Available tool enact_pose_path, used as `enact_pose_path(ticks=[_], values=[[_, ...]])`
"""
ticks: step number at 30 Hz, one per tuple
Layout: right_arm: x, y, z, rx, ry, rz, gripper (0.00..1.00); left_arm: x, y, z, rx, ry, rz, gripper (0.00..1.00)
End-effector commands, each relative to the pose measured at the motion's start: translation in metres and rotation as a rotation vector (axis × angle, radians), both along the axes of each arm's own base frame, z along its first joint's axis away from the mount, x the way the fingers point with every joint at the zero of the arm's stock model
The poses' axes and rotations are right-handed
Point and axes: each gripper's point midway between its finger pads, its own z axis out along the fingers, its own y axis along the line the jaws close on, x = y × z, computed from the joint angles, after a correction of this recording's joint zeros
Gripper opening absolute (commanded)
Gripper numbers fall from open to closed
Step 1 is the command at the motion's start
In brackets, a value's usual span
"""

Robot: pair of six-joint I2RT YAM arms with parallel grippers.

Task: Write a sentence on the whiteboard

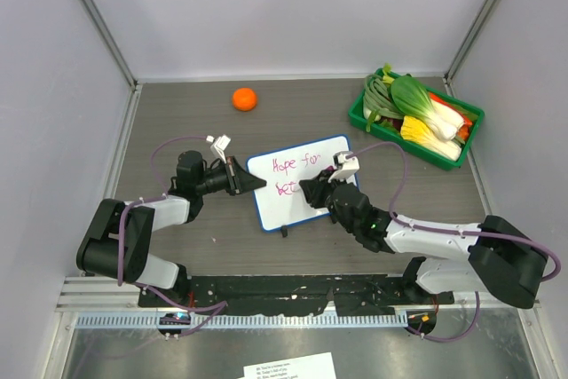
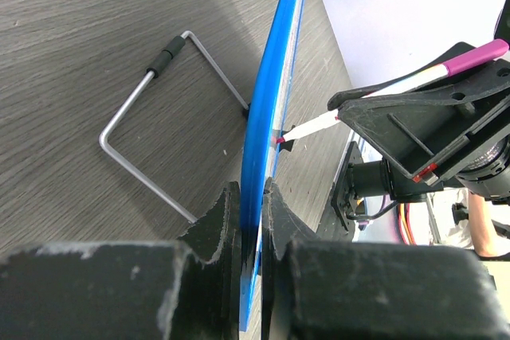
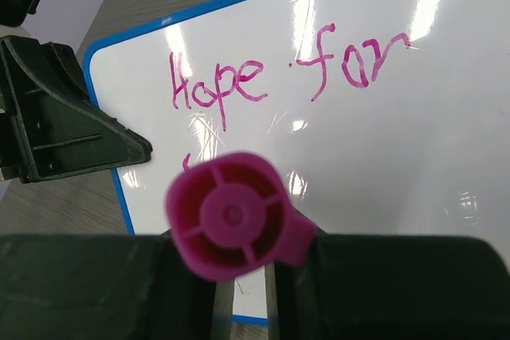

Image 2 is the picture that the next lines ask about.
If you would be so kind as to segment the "person forearm in background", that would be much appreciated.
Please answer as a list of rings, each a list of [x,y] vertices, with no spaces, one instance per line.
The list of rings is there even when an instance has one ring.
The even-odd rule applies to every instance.
[[[488,202],[474,193],[469,193],[468,201],[469,229],[475,253],[483,258],[508,255],[509,240],[497,234]]]

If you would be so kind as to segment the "blue framed whiteboard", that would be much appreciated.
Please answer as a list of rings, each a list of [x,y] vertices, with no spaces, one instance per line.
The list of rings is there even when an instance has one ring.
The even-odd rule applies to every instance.
[[[303,6],[304,0],[279,0],[261,59],[252,99],[249,103],[246,103],[241,97],[199,39],[187,30],[174,37],[152,61],[144,78],[124,101],[99,136],[100,147],[105,153],[181,216],[190,223],[194,223],[197,220],[196,216],[182,207],[174,198],[170,197],[115,150],[109,144],[108,137],[139,98],[145,87],[163,73],[171,60],[185,45],[187,39],[194,42],[237,101],[247,111],[247,131],[245,133],[241,165],[240,222],[238,224],[241,230],[241,286],[240,312],[237,316],[237,322],[241,331],[247,331],[249,327],[253,291],[261,257],[263,191],[267,179],[273,177],[277,168],[280,149],[277,137],[284,125],[285,112],[292,87]]]

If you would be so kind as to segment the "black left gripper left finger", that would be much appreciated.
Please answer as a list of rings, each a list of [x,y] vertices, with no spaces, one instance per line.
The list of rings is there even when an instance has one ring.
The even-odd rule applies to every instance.
[[[1,261],[4,339],[236,339],[240,191],[176,240],[53,242]]]

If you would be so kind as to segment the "white magenta marker pen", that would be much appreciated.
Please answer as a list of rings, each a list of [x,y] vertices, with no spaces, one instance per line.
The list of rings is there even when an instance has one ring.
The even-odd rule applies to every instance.
[[[485,45],[471,49],[467,53],[462,53],[440,64],[420,70],[414,75],[409,75],[393,84],[383,86],[375,91],[365,92],[361,95],[361,98],[390,96],[415,91],[428,84],[456,76],[479,65],[502,57],[508,50],[509,44],[506,41],[496,39]],[[280,138],[275,139],[274,142],[276,144],[282,144],[301,139],[317,131],[336,125],[339,122],[339,107],[345,100],[347,99],[333,100],[332,106],[328,107],[327,112],[294,127],[292,130],[282,134]]]

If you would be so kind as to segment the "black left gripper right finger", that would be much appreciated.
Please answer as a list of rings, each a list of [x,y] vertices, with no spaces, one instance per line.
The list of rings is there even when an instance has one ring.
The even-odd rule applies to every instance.
[[[264,339],[506,339],[487,268],[446,246],[319,238],[267,181],[262,202]]]

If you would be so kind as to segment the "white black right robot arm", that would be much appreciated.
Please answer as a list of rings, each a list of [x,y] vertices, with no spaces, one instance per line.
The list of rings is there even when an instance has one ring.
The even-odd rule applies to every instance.
[[[388,196],[423,202],[465,187],[495,205],[509,202],[509,63],[498,59],[415,91],[374,96],[373,87],[328,101],[340,120],[381,154],[365,162],[347,147],[327,208],[343,224],[359,219],[355,201]]]

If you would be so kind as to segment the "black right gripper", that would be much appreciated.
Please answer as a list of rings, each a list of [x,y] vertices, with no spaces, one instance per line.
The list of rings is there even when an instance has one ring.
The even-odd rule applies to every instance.
[[[329,110],[407,178],[454,179],[490,201],[509,199],[509,63],[489,61],[414,92],[384,84],[336,93]]]

